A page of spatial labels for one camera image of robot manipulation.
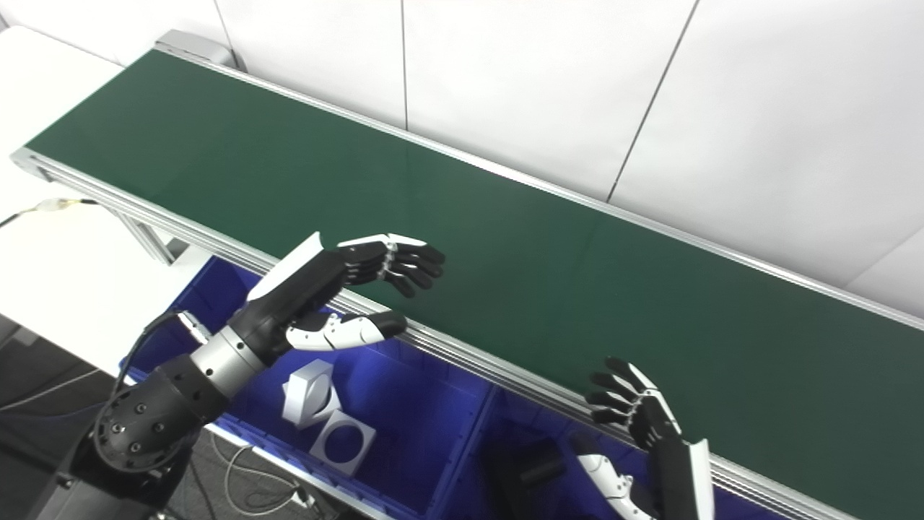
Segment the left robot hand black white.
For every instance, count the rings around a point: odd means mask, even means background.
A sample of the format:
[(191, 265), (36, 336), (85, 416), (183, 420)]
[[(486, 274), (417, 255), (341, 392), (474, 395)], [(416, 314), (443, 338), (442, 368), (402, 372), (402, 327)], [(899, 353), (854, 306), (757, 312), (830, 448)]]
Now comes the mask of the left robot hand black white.
[(327, 249), (313, 233), (248, 293), (228, 328), (264, 363), (285, 352), (340, 351), (375, 345), (406, 331), (402, 313), (327, 312), (345, 287), (384, 281), (406, 298), (443, 275), (446, 257), (425, 241), (395, 233), (370, 235)]

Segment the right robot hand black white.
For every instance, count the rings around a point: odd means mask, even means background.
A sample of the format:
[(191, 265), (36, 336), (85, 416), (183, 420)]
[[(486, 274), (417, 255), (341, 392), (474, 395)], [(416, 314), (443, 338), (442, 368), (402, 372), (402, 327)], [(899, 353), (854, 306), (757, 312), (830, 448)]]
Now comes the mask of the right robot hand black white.
[(627, 432), (648, 455), (650, 488), (618, 469), (590, 435), (574, 433), (569, 444), (578, 464), (621, 519), (713, 519), (712, 461), (706, 438), (684, 440), (679, 421), (660, 389), (621, 358), (608, 357), (607, 371), (590, 375), (597, 391), (585, 402), (596, 424)]

